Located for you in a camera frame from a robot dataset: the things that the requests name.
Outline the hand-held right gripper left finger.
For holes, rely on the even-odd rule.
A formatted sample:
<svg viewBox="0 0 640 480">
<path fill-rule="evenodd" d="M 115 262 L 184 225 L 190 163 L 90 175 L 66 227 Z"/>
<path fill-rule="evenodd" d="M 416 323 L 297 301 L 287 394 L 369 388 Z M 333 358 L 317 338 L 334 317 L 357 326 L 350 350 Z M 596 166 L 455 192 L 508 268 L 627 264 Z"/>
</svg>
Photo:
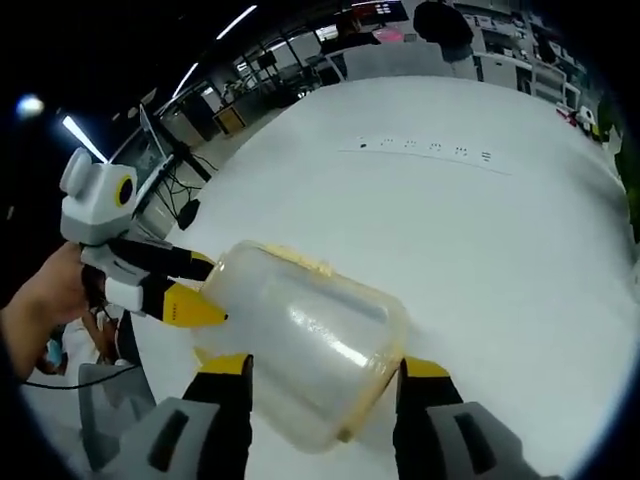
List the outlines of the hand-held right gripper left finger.
<svg viewBox="0 0 640 480">
<path fill-rule="evenodd" d="M 156 402 L 141 367 L 88 365 L 89 478 L 243 478 L 252 368 L 247 353 L 206 359 L 181 397 Z"/>
</svg>

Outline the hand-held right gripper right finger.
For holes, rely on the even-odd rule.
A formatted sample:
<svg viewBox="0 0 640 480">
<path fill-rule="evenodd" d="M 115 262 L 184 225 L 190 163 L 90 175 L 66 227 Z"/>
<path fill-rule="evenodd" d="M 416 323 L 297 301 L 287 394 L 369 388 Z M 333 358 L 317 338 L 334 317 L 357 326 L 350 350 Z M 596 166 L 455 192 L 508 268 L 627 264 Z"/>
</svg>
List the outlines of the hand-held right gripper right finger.
<svg viewBox="0 0 640 480">
<path fill-rule="evenodd" d="M 465 402 L 449 372 L 406 357 L 398 370 L 395 460 L 400 479 L 541 479 L 520 438 L 478 402 Z"/>
</svg>

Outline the person's left hand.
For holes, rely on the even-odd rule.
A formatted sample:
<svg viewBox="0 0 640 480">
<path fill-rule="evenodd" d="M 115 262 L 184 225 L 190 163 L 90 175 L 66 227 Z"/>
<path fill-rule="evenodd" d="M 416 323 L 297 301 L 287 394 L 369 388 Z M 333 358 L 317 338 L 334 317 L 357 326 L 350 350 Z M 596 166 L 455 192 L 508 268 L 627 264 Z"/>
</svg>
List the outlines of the person's left hand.
<svg viewBox="0 0 640 480">
<path fill-rule="evenodd" d="M 54 329 L 88 310 L 82 270 L 81 247 L 67 242 L 1 310 L 1 338 L 19 380 L 30 377 Z"/>
</svg>

